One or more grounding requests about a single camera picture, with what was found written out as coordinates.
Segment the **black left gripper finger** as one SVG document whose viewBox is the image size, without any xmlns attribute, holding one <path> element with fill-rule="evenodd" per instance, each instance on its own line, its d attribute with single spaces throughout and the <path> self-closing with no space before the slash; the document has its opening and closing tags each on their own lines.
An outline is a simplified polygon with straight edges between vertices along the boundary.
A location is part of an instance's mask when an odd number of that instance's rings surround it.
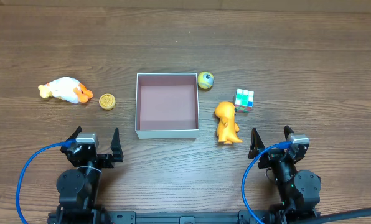
<svg viewBox="0 0 371 224">
<path fill-rule="evenodd" d="M 120 133 L 118 128 L 115 128 L 110 147 L 112 150 L 113 160 L 115 162 L 123 162 L 124 155 L 120 144 Z"/>
<path fill-rule="evenodd" d="M 82 131 L 82 127 L 79 126 L 67 140 L 74 141 L 76 137 L 81 133 L 81 131 Z"/>
</svg>

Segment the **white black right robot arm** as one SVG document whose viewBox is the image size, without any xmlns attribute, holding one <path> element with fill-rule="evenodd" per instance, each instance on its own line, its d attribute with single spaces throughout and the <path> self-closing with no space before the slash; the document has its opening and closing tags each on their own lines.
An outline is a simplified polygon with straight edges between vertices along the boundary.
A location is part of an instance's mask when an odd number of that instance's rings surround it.
<svg viewBox="0 0 371 224">
<path fill-rule="evenodd" d="M 309 170 L 297 170 L 295 164 L 305 157 L 310 144 L 305 134 L 284 127 L 285 141 L 268 149 L 258 131 L 251 131 L 248 157 L 255 159 L 260 169 L 273 173 L 281 203 L 271 205 L 263 217 L 264 223 L 291 223 L 317 217 L 315 206 L 320 202 L 321 178 Z"/>
</svg>

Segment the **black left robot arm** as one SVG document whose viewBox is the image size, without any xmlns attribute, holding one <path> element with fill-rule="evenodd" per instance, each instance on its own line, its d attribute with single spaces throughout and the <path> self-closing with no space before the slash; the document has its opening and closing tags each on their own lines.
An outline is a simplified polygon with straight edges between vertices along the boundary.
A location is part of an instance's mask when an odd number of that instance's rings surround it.
<svg viewBox="0 0 371 224">
<path fill-rule="evenodd" d="M 96 133 L 84 133 L 81 127 L 67 139 L 60 151 L 74 166 L 57 179 L 59 205 L 65 210 L 86 211 L 96 207 L 96 197 L 103 169 L 112 169 L 116 162 L 124 159 L 120 144 L 120 132 L 116 128 L 111 152 L 98 153 L 98 136 Z"/>
</svg>

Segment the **colourful puzzle cube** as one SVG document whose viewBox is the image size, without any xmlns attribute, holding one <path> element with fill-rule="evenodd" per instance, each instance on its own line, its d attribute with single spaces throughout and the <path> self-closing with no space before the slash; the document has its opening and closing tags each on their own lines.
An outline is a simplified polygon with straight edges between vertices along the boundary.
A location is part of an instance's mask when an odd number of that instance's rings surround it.
<svg viewBox="0 0 371 224">
<path fill-rule="evenodd" d="M 253 107 L 254 91 L 237 89 L 233 98 L 237 113 L 249 113 Z"/>
</svg>

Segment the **yellow blue toy ball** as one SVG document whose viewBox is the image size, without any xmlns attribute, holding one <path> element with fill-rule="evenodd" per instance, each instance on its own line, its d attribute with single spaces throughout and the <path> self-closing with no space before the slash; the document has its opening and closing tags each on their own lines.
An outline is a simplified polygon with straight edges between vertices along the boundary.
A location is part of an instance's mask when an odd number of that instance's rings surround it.
<svg viewBox="0 0 371 224">
<path fill-rule="evenodd" d="M 197 82 L 201 89 L 210 89 L 214 84 L 214 76 L 210 72 L 201 72 L 197 77 Z"/>
</svg>

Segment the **yellow round wheel toy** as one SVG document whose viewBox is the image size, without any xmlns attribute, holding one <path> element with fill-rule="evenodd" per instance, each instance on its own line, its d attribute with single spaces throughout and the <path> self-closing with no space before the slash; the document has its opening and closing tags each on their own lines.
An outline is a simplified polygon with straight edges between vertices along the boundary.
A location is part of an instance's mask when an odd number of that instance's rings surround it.
<svg viewBox="0 0 371 224">
<path fill-rule="evenodd" d="M 109 93 L 101 95 L 98 102 L 104 110 L 112 110 L 116 106 L 115 97 Z"/>
</svg>

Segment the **orange dinosaur toy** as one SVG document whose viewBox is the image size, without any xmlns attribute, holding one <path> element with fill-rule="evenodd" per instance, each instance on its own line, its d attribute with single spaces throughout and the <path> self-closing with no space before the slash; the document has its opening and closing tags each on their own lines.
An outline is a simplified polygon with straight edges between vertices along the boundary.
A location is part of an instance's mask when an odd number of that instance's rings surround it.
<svg viewBox="0 0 371 224">
<path fill-rule="evenodd" d="M 216 134 L 218 142 L 233 144 L 243 142 L 238 136 L 240 128 L 235 122 L 235 105 L 229 101 L 222 101 L 215 109 L 215 115 L 219 118 Z"/>
</svg>

